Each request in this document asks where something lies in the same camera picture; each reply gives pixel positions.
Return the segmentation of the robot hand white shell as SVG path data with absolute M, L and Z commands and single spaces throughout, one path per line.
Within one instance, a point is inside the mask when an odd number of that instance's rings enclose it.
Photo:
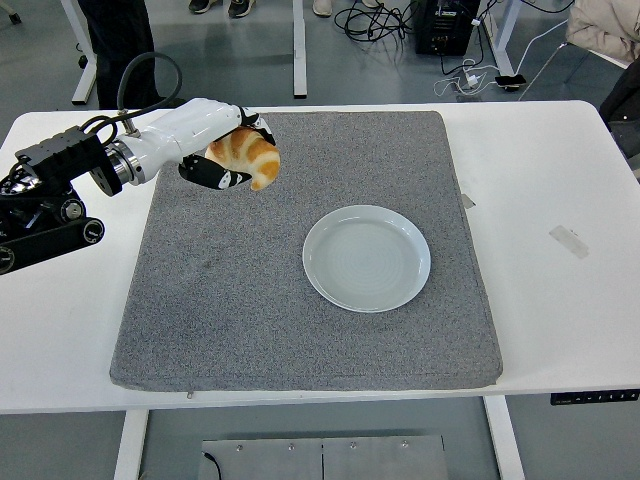
M 266 121 L 246 108 L 194 99 L 159 117 L 136 135 L 114 142 L 125 180 L 138 185 L 172 163 L 180 176 L 214 190 L 248 181 L 253 191 L 269 186 L 280 170 L 280 153 Z

